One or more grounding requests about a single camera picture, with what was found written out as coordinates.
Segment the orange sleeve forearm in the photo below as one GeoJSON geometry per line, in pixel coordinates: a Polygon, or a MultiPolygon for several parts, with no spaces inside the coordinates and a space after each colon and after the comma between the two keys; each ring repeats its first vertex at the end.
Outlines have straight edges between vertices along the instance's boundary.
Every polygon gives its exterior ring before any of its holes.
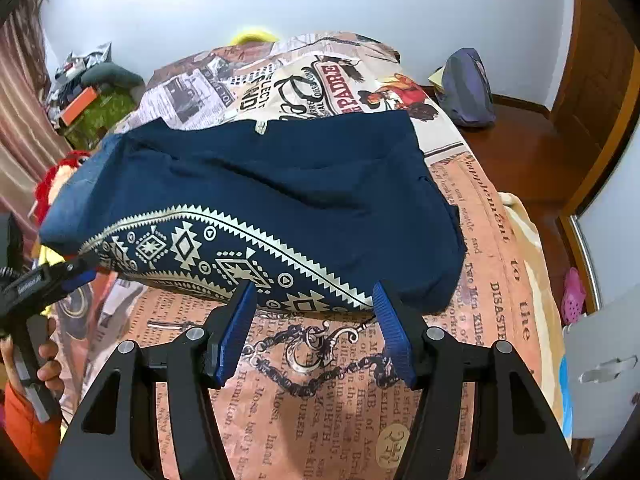
{"type": "Polygon", "coordinates": [[[62,417],[55,416],[48,422],[40,422],[32,404],[18,394],[9,382],[4,397],[9,438],[38,478],[49,478],[61,442],[62,417]]]}

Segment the person's left hand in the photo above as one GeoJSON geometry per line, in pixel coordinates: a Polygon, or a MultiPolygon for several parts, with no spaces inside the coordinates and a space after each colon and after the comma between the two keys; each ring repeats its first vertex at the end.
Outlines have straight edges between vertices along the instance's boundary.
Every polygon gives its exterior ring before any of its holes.
{"type": "MultiPolygon", "coordinates": [[[[58,356],[58,344],[51,338],[55,330],[55,319],[48,318],[48,338],[38,349],[43,363],[38,370],[37,376],[52,392],[52,396],[55,399],[59,399],[64,392],[65,386],[61,378],[62,365],[56,358],[58,356]]],[[[1,338],[1,356],[12,390],[25,399],[26,393],[14,364],[14,344],[10,336],[1,338]]]]}

